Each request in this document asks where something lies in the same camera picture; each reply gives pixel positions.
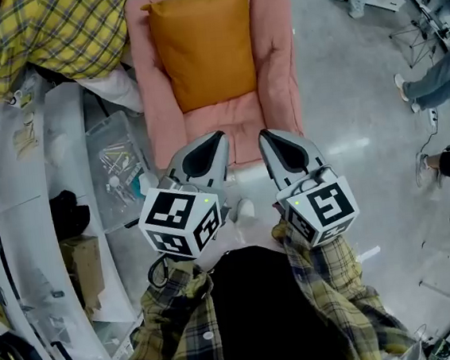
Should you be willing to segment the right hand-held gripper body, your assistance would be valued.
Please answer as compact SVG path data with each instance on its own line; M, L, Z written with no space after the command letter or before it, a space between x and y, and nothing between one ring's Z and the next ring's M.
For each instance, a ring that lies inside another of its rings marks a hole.
M281 176L276 194L285 221L311 247L322 246L345 232L359 215L359 207L345 176L329 164L317 165L293 182Z

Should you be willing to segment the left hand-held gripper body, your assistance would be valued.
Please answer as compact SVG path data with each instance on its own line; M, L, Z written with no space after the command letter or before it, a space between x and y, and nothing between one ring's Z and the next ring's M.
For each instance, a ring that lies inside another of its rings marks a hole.
M164 176L150 188L138 227L158 253L178 260L197 259L224 224L226 203L221 187L207 185L208 178L180 180Z

